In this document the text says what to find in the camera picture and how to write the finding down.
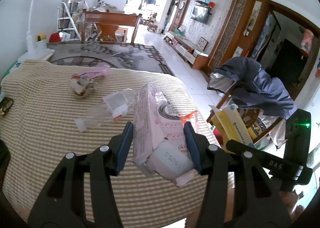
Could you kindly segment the person's right hand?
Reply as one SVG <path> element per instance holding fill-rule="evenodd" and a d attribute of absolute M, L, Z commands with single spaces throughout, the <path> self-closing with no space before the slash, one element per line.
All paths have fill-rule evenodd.
<path fill-rule="evenodd" d="M 294 222 L 304 211 L 304 207 L 302 205 L 297 205 L 299 200 L 299 195 L 295 192 L 279 192 L 279 195 L 286 206 L 286 209 L 291 217 L 292 222 Z M 225 210 L 224 222 L 231 221 L 233 219 L 233 209 L 234 209 L 234 188 L 229 188 L 227 192 L 227 203 Z M 198 207 L 195 211 L 189 214 L 185 221 L 186 228 L 196 227 L 197 220 L 199 218 L 199 214 L 201 211 L 201 207 Z"/>

